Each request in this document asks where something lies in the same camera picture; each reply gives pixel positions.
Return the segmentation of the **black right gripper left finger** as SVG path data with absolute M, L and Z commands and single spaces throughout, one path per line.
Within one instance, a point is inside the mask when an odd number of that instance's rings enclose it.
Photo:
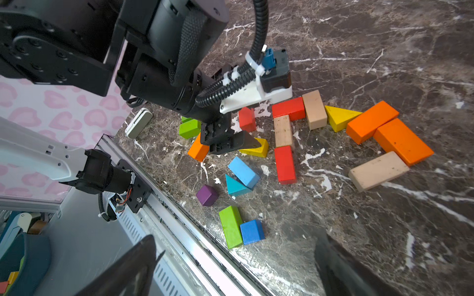
M 154 236 L 147 235 L 77 295 L 147 296 L 164 254 L 157 254 Z

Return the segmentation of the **yellow rectangular block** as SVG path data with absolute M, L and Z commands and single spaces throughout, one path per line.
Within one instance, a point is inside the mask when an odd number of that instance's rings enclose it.
M 259 148 L 240 149 L 239 151 L 244 155 L 251 155 L 255 157 L 266 158 L 269 151 L 268 141 L 262 138 L 256 138 L 256 140 L 260 143 Z

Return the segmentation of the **tan block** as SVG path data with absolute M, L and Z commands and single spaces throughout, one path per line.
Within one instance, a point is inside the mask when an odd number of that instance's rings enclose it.
M 316 130 L 325 127 L 328 123 L 328 117 L 320 92 L 315 90 L 304 94 L 302 98 L 309 129 Z
M 276 148 L 284 146 L 290 146 L 291 149 L 295 148 L 289 115 L 274 118 L 274 132 Z
M 408 171 L 409 167 L 392 151 L 353 168 L 348 175 L 358 191 L 364 192 L 398 178 Z

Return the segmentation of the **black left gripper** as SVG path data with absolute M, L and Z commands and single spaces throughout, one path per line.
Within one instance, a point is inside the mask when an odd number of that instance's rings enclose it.
M 260 148 L 261 143 L 250 133 L 233 134 L 232 115 L 222 115 L 219 105 L 203 108 L 196 105 L 197 95 L 214 82 L 196 69 L 184 86 L 172 86 L 169 69 L 140 51 L 127 51 L 123 55 L 116 76 L 123 100 L 134 103 L 142 99 L 202 122 L 201 144 L 210 146 L 211 154 Z

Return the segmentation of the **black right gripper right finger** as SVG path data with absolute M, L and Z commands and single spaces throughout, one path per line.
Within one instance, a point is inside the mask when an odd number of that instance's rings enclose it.
M 316 232 L 316 268 L 328 296 L 398 296 L 326 231 Z

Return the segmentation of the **blue small block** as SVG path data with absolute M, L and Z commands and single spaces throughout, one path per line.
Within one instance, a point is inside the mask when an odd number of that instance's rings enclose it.
M 260 220 L 253 220 L 240 225 L 243 244 L 249 245 L 265 239 L 263 225 Z

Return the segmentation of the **yellow triangle block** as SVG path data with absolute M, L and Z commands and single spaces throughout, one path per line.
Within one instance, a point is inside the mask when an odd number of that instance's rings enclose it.
M 325 106 L 325 110 L 328 116 L 328 123 L 335 133 L 345 129 L 350 121 L 362 114 L 362 112 L 331 106 Z

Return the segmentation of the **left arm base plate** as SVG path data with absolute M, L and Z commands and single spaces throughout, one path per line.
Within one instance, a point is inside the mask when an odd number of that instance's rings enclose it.
M 122 206 L 118 207 L 118 212 L 123 212 L 125 208 L 129 208 L 133 213 L 137 214 L 139 210 L 143 208 L 148 197 L 153 193 L 153 190 L 143 178 L 143 175 L 133 168 L 125 159 L 120 159 L 116 167 L 131 172 L 134 178 L 130 196 L 127 197 L 127 193 L 115 195 L 111 198 L 112 205 L 116 206 L 117 204 L 122 204 Z

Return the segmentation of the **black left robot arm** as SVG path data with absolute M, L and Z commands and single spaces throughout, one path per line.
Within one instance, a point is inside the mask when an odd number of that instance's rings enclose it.
M 1 75 L 151 102 L 204 125 L 212 154 L 257 148 L 235 133 L 221 102 L 263 73 L 266 1 L 254 1 L 254 41 L 236 77 L 212 80 L 198 66 L 229 21 L 223 1 L 2 1 Z

